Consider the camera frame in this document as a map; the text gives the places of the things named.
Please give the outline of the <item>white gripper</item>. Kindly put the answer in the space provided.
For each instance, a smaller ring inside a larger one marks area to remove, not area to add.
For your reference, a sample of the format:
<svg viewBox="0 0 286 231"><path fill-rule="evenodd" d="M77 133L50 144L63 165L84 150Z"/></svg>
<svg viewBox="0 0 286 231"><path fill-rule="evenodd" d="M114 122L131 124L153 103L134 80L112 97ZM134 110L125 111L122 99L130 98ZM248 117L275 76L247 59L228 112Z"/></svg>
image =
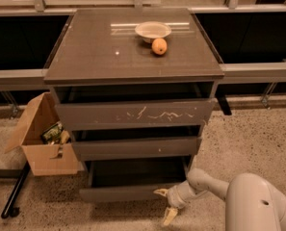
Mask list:
<svg viewBox="0 0 286 231"><path fill-rule="evenodd" d="M178 209L183 209L190 200L198 199L206 194L193 188L188 181L175 185L169 189L158 189L153 193L166 197L170 207L164 213L163 225L168 226L178 214Z"/></svg>

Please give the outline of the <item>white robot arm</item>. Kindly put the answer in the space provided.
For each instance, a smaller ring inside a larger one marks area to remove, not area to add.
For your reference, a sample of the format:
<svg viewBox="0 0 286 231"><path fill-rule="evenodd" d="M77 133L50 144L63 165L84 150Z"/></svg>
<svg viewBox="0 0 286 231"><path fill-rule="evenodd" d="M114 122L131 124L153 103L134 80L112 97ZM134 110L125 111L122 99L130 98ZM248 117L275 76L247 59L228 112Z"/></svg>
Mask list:
<svg viewBox="0 0 286 231"><path fill-rule="evenodd" d="M225 202L225 231L286 231L286 195L256 174L242 173L225 182L193 168L183 183L154 193L168 200L165 226L191 199L212 193Z"/></svg>

